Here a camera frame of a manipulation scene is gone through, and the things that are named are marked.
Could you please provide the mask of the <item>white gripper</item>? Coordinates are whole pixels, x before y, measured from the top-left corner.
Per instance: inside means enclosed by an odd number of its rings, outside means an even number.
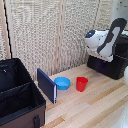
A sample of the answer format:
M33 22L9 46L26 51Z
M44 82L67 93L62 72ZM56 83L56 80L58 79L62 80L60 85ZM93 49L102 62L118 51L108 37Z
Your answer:
M110 52L107 52L106 50L101 50L100 52L97 52L95 49L88 48L87 52L89 55L107 62L111 62L113 60L113 55Z

